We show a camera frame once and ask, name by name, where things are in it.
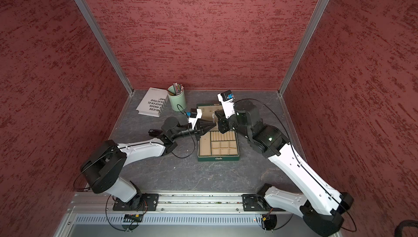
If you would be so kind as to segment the green jewelry box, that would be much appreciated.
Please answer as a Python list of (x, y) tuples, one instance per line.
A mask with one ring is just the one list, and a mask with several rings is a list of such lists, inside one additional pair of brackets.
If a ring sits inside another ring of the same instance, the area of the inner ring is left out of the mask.
[[(218, 118), (215, 112), (223, 112), (221, 104), (198, 104), (202, 111), (202, 119), (217, 123)], [(199, 140), (198, 161), (238, 161), (240, 152), (237, 133), (228, 131), (224, 134), (219, 132), (218, 125), (208, 131)]]

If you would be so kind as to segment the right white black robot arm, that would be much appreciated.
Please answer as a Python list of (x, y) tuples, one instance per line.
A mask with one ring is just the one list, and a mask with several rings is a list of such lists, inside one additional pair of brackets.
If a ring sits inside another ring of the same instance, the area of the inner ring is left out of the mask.
[(265, 124), (258, 108), (249, 100), (219, 98), (222, 110), (216, 111), (221, 133), (233, 130), (245, 137), (253, 150), (280, 168), (298, 187), (300, 194), (264, 185), (261, 195), (271, 208), (295, 214), (316, 234), (329, 237), (340, 231), (343, 215), (354, 202), (326, 183), (295, 151), (287, 135), (277, 127)]

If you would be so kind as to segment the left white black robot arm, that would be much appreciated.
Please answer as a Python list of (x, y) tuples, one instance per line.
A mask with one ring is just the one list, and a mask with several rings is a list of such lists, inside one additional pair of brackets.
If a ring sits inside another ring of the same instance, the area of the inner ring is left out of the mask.
[(151, 140), (128, 144), (105, 141), (81, 165), (81, 175), (94, 193), (114, 196), (128, 211), (139, 210), (145, 204), (143, 194), (134, 183), (120, 176), (123, 168), (137, 161), (168, 155), (177, 147), (176, 139), (191, 136), (198, 140), (215, 126), (215, 122), (200, 118), (195, 125), (181, 125), (177, 118), (169, 117), (160, 130), (149, 131)]

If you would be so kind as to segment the mint green pencil cup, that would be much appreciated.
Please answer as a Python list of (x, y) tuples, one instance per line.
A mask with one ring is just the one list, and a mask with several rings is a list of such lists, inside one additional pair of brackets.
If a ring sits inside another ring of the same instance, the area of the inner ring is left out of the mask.
[(167, 91), (168, 91), (168, 98), (171, 103), (172, 109), (177, 112), (186, 111), (187, 104), (186, 104), (185, 92), (183, 91), (180, 95), (175, 95), (173, 85), (171, 85), (167, 89)]

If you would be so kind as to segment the coloured pencils bundle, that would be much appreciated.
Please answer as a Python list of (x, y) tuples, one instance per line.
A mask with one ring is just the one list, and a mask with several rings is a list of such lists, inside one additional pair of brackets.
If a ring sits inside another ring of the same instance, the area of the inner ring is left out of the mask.
[(184, 91), (184, 87), (180, 83), (173, 83), (173, 89), (175, 95), (180, 95)]

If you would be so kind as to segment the black stapler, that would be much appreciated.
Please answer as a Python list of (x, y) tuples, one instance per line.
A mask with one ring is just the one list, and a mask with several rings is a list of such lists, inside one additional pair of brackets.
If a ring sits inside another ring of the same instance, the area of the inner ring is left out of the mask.
[(160, 136), (162, 133), (163, 133), (163, 131), (162, 131), (162, 130), (158, 130), (158, 129), (150, 129), (150, 130), (148, 131), (148, 134), (149, 134), (149, 136), (151, 136), (151, 137), (158, 137), (158, 136)]

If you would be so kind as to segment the white book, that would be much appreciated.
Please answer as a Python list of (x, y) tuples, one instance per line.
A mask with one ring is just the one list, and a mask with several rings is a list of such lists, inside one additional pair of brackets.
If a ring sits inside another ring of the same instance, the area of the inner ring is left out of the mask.
[(136, 110), (140, 115), (160, 117), (167, 100), (167, 90), (150, 87)]

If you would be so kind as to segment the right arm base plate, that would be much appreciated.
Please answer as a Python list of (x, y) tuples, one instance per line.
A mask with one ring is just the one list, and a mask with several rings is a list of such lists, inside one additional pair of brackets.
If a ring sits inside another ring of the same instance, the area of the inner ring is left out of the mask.
[(272, 208), (267, 201), (258, 194), (243, 194), (242, 195), (243, 210), (245, 212), (284, 212), (280, 208)]

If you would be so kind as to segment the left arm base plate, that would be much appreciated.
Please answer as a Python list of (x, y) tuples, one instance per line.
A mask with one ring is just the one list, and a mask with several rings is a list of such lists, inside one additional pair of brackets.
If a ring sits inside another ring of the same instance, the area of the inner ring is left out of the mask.
[(130, 212), (130, 211), (141, 211), (141, 212), (154, 212), (158, 205), (159, 194), (157, 193), (143, 193), (141, 195), (135, 195), (134, 198), (128, 202), (123, 202), (119, 198), (113, 205), (113, 211), (116, 212)]

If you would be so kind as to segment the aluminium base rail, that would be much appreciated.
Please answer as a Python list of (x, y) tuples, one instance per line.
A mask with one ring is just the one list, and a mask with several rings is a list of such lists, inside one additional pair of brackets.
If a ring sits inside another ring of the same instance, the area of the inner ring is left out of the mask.
[[(277, 191), (263, 198), (272, 208), (299, 213), (308, 199), (302, 194)], [(241, 192), (159, 192), (157, 213), (243, 213)]]

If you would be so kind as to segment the right aluminium corner post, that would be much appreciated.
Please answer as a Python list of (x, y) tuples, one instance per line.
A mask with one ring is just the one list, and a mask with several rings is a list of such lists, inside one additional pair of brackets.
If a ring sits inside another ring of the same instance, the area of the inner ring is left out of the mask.
[(285, 94), (285, 91), (299, 65), (300, 60), (303, 57), (303, 54), (308, 47), (308, 44), (322, 18), (322, 15), (328, 5), (330, 0), (318, 0), (315, 9), (311, 15), (311, 18), (309, 20), (309, 23), (306, 27), (306, 30), (302, 36), (302, 39), (298, 45), (298, 48), (295, 52), (295, 55), (291, 61), (291, 64), (285, 74), (285, 77), (283, 79), (282, 84), (280, 85), (280, 89), (278, 90), (279, 96), (283, 97)]

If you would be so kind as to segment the aluminium corner post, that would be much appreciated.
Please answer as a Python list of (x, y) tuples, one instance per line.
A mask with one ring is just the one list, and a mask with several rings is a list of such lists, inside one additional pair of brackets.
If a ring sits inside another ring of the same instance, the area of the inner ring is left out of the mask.
[(116, 58), (109, 42), (107, 41), (105, 35), (103, 34), (102, 30), (99, 27), (98, 22), (96, 21), (91, 9), (89, 8), (86, 0), (74, 0), (78, 9), (82, 13), (83, 17), (85, 18), (86, 22), (88, 23), (90, 29), (92, 30), (95, 38), (99, 42), (102, 50), (104, 51), (105, 55), (107, 56), (108, 60), (110, 61), (113, 69), (115, 70), (117, 76), (119, 77), (120, 81), (124, 85), (125, 89), (129, 96), (134, 94), (134, 88), (132, 87), (130, 81), (128, 80), (125, 72), (123, 71), (119, 61)]
[(328, 5), (330, 0), (318, 0), (315, 9), (311, 15), (311, 18), (309, 20), (309, 23), (306, 27), (306, 30), (302, 36), (302, 39), (298, 45), (298, 48), (295, 52), (295, 55), (291, 61), (291, 64), (285, 74), (285, 77), (283, 79), (282, 84), (280, 85), (280, 89), (278, 90), (279, 96), (283, 97), (285, 94), (285, 91), (299, 65), (300, 60), (303, 57), (303, 54), (308, 47), (308, 44), (322, 18), (322, 15)]

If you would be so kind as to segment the left aluminium corner post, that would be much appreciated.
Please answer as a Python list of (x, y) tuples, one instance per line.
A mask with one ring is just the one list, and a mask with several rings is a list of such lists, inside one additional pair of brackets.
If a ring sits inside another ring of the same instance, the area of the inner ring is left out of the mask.
[(108, 60), (110, 61), (113, 69), (115, 70), (117, 76), (119, 77), (120, 81), (124, 85), (125, 89), (129, 96), (134, 94), (134, 88), (132, 87), (130, 81), (128, 80), (125, 72), (123, 71), (119, 61), (116, 58), (109, 42), (107, 41), (105, 35), (103, 34), (102, 30), (99, 27), (98, 22), (96, 21), (91, 9), (89, 8), (86, 0), (74, 0), (78, 9), (82, 13), (83, 17), (85, 18), (86, 22), (88, 23), (90, 29), (92, 30), (95, 38), (99, 42), (102, 50), (104, 51), (105, 55), (107, 56)]

